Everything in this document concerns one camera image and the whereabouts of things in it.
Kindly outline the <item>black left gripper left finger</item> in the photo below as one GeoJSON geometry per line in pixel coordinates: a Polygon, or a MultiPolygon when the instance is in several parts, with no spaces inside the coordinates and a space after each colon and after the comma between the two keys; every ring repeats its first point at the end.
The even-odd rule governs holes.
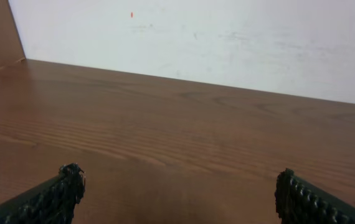
{"type": "Polygon", "coordinates": [[[84,173],[76,163],[62,165],[55,177],[0,204],[0,224],[71,224],[85,193],[84,173]]]}

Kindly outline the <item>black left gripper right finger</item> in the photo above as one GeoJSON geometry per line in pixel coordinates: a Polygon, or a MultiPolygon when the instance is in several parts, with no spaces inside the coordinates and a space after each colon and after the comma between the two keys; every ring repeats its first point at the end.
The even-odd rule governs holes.
{"type": "Polygon", "coordinates": [[[277,177],[275,207],[282,224],[355,224],[355,207],[285,169],[277,177]]]}

